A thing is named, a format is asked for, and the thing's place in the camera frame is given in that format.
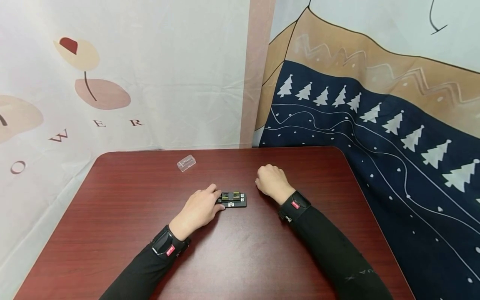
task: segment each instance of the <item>wristband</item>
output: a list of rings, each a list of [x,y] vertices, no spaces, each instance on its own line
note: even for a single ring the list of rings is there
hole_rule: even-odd
[[[282,220],[287,220],[289,223],[295,222],[312,204],[298,191],[295,191],[286,201],[280,206],[278,215]]]
[[[190,238],[184,241],[178,240],[166,225],[151,242],[152,251],[157,256],[177,257],[188,248]]]

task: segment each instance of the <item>fabric backdrop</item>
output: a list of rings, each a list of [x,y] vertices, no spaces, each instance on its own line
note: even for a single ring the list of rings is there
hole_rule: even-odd
[[[2,1],[1,299],[13,298],[102,153],[251,146],[273,8]]]
[[[276,2],[254,144],[341,149],[419,300],[480,295],[479,8]]]

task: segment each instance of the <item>white tree pattern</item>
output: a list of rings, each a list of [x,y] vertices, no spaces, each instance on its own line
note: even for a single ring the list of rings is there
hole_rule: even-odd
[[[350,106],[350,109],[354,110],[355,112],[357,112],[357,109],[360,105],[360,96],[361,93],[359,93],[355,98],[353,98],[350,102],[347,103]]]
[[[345,90],[347,86],[344,85],[343,89],[340,91],[340,94],[338,94],[338,97],[335,99],[335,102],[332,103],[333,106],[338,107],[340,104],[345,104],[345,93],[347,92]]]
[[[312,82],[307,84],[298,94],[295,95],[299,100],[305,99],[310,100],[308,96],[310,96],[310,91],[312,89]]]
[[[383,128],[386,128],[386,133],[393,133],[394,135],[398,135],[397,129],[400,128],[400,122],[403,120],[402,118],[402,113],[404,111],[401,110],[400,113],[396,116],[393,117],[390,121],[387,122],[387,124],[382,125]]]
[[[426,153],[422,153],[423,158],[425,159],[423,163],[425,165],[431,164],[432,167],[438,169],[438,162],[442,161],[444,158],[444,154],[447,152],[448,144],[452,141],[447,140],[445,143],[436,146],[430,150],[427,150]]]
[[[452,170],[450,174],[443,174],[442,176],[447,179],[445,185],[447,187],[454,186],[459,191],[465,192],[465,183],[470,183],[470,176],[475,174],[475,165],[477,163],[480,163],[480,160],[475,158],[471,164]]]
[[[314,100],[317,106],[320,105],[327,105],[328,100],[328,86],[324,89],[324,91],[318,95],[318,97]]]
[[[284,95],[291,95],[292,92],[290,91],[292,89],[292,74],[285,80],[283,85],[281,86],[280,90],[278,91],[277,95],[280,95],[280,98],[282,98]]]
[[[360,119],[363,119],[364,122],[370,121],[376,123],[376,118],[378,117],[378,112],[380,111],[380,104],[382,103],[379,102],[377,106],[366,112],[363,116],[360,117]]]
[[[420,128],[407,135],[404,139],[401,139],[404,149],[410,149],[415,152],[415,146],[419,143],[419,138],[421,137],[421,131],[425,126],[421,125]]]

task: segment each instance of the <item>fist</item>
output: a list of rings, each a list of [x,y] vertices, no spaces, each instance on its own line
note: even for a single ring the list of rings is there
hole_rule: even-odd
[[[221,193],[214,184],[193,193],[168,225],[173,235],[179,240],[185,240],[195,230],[210,223],[217,212],[225,209],[222,204],[215,204]]]
[[[288,183],[283,170],[276,166],[260,167],[257,176],[258,178],[255,179],[257,188],[265,195],[272,197],[280,205],[295,192],[295,189]]]

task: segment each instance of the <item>clear plastic box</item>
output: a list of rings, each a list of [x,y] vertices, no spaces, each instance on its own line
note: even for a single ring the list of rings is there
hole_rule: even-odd
[[[186,158],[182,159],[177,163],[177,167],[179,167],[180,171],[184,172],[186,169],[190,168],[194,164],[196,164],[197,161],[193,156],[189,155]]]

